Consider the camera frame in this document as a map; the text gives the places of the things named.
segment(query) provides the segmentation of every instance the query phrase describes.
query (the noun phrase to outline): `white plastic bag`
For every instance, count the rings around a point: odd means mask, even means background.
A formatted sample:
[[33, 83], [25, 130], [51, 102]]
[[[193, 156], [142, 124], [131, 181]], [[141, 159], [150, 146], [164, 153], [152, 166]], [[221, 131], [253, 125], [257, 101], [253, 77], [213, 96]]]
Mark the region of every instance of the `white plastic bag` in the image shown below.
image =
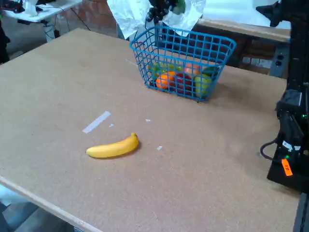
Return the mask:
[[[169, 12], [163, 22], [172, 28], [192, 30], [203, 14], [205, 0], [185, 0], [185, 3], [184, 14]], [[151, 7], [148, 0], [107, 0], [107, 4], [125, 38], [145, 26], [146, 15]]]
[[23, 8], [25, 9], [25, 13], [30, 16], [37, 16], [37, 10], [35, 9], [35, 5], [38, 3], [38, 0], [25, 0], [23, 1]]

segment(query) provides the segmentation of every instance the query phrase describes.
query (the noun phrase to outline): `banana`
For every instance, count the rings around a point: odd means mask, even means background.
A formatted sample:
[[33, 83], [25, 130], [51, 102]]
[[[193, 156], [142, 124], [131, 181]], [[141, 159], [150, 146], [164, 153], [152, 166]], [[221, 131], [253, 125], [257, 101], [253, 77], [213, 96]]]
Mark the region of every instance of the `banana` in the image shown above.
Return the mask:
[[133, 151], [139, 145], [139, 138], [135, 133], [130, 137], [114, 144], [93, 146], [86, 150], [86, 154], [93, 158], [110, 158]]

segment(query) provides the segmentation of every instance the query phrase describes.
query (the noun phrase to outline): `orange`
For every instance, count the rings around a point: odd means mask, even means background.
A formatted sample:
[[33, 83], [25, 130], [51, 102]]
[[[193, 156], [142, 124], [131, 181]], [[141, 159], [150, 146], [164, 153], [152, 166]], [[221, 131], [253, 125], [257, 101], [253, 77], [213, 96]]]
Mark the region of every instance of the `orange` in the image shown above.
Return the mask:
[[161, 89], [168, 89], [169, 84], [174, 83], [176, 73], [174, 71], [169, 71], [161, 74], [155, 81], [156, 86]]

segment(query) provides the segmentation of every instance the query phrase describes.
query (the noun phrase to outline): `table edge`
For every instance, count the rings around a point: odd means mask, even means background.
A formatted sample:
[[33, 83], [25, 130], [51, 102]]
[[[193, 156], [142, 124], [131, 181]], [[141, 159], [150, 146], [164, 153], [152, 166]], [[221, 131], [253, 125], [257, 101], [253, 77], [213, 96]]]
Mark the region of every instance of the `table edge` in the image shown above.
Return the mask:
[[0, 176], [0, 184], [6, 188], [20, 194], [22, 197], [26, 198], [28, 201], [34, 203], [40, 208], [46, 210], [47, 212], [57, 216], [58, 218], [68, 222], [69, 224], [77, 227], [78, 229], [90, 231], [90, 232], [103, 232], [94, 226], [82, 221], [81, 219], [75, 217], [74, 215], [62, 210], [61, 208], [55, 206], [54, 204], [44, 200], [43, 198], [31, 193], [30, 191], [22, 188], [21, 186], [13, 183], [12, 181]]
[[238, 24], [238, 23], [233, 23], [233, 22], [217, 21], [217, 20], [210, 20], [210, 19], [203, 19], [203, 18], [200, 18], [197, 24], [201, 26], [218, 28], [218, 29], [236, 32], [236, 33], [256, 36], [256, 37], [260, 37], [264, 39], [275, 40], [278, 42], [287, 43], [290, 40], [290, 36], [288, 35], [271, 33], [267, 31], [261, 32], [260, 30], [257, 30], [258, 28], [262, 28], [261, 26]]

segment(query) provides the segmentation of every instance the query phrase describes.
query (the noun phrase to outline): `white table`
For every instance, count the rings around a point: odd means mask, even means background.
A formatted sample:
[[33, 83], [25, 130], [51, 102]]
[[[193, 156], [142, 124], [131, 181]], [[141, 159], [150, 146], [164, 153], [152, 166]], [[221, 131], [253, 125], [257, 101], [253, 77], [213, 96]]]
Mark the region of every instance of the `white table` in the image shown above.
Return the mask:
[[43, 10], [39, 11], [37, 16], [30, 16], [25, 12], [15, 14], [12, 11], [3, 11], [3, 14], [7, 17], [21, 19], [33, 23], [39, 23], [42, 20], [45, 20], [47, 23], [44, 25], [44, 30], [46, 39], [49, 42], [55, 36], [55, 26], [51, 20], [52, 16], [82, 3], [82, 1], [83, 0], [57, 0], [55, 2], [47, 3], [46, 5], [38, 5], [38, 7]]

